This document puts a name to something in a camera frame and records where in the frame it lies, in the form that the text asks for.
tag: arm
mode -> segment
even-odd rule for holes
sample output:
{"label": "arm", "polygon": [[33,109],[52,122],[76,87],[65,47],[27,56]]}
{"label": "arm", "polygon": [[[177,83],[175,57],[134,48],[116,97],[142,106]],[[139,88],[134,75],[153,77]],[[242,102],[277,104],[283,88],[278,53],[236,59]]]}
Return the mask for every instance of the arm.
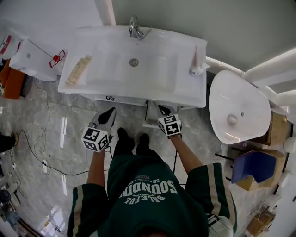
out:
{"label": "arm", "polygon": [[104,175],[104,158],[105,150],[101,152],[94,152],[92,156],[92,163],[89,168],[88,178],[86,183],[98,184],[105,187],[105,175]]}
{"label": "arm", "polygon": [[185,190],[203,206],[206,214],[210,214],[209,226],[210,222],[215,222],[214,218],[218,217],[226,229],[229,229],[232,234],[235,233],[237,228],[236,208],[222,174],[221,164],[203,165],[179,135],[171,136],[170,139],[188,174]]}
{"label": "arm", "polygon": [[105,151],[94,152],[86,184],[73,189],[68,237],[90,236],[107,219],[108,197],[104,188]]}
{"label": "arm", "polygon": [[187,174],[193,169],[203,166],[203,163],[197,158],[197,156],[190,150],[190,148],[183,142],[180,135],[174,135],[169,137],[176,148],[183,167]]}

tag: striped sleeve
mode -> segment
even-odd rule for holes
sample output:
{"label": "striped sleeve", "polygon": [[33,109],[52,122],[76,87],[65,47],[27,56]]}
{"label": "striped sleeve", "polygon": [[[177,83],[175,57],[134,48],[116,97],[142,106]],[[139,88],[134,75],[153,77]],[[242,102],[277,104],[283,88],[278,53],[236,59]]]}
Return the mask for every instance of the striped sleeve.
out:
{"label": "striped sleeve", "polygon": [[105,189],[97,184],[83,184],[73,189],[68,237],[90,236],[109,214]]}
{"label": "striped sleeve", "polygon": [[185,190],[203,206],[207,214],[229,219],[235,233],[236,208],[220,163],[204,165],[190,171]]}

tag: black pants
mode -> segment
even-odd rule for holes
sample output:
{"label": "black pants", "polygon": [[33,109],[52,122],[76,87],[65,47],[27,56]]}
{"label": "black pants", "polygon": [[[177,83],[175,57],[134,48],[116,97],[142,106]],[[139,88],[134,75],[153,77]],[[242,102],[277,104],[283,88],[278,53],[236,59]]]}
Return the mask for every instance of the black pants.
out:
{"label": "black pants", "polygon": [[[132,155],[131,152],[133,148],[135,147],[134,139],[132,138],[126,138],[126,139],[119,139],[114,150],[114,157],[118,155]],[[148,144],[138,144],[136,148],[137,155],[140,156],[153,156],[160,158],[161,157],[156,153],[156,151],[149,148]]]}
{"label": "black pants", "polygon": [[15,144],[15,137],[0,135],[0,153],[10,150]]}

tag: sink basin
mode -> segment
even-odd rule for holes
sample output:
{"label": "sink basin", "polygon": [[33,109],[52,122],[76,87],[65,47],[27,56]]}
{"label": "sink basin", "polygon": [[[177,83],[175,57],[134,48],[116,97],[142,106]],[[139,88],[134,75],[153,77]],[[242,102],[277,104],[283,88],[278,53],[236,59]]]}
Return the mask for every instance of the sink basin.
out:
{"label": "sink basin", "polygon": [[[128,26],[81,28],[69,46],[58,91],[205,107],[206,72],[192,77],[189,68],[196,49],[198,63],[206,61],[206,44],[202,39],[160,29],[152,29],[138,40],[130,37]],[[76,85],[65,84],[86,55],[92,60]]]}
{"label": "sink basin", "polygon": [[210,120],[219,140],[234,144],[264,135],[271,111],[268,99],[237,74],[219,72],[211,85]]}

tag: green t-shirt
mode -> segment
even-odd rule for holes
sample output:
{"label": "green t-shirt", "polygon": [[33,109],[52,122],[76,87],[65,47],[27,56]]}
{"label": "green t-shirt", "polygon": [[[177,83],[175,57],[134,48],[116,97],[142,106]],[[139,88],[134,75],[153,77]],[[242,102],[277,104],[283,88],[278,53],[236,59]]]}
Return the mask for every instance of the green t-shirt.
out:
{"label": "green t-shirt", "polygon": [[138,237],[149,227],[172,237],[207,237],[211,214],[225,216],[236,229],[236,210],[228,191],[219,163],[192,170],[184,189],[159,158],[116,156],[108,173],[108,196],[95,184],[73,190],[68,236],[94,232],[94,236]]}

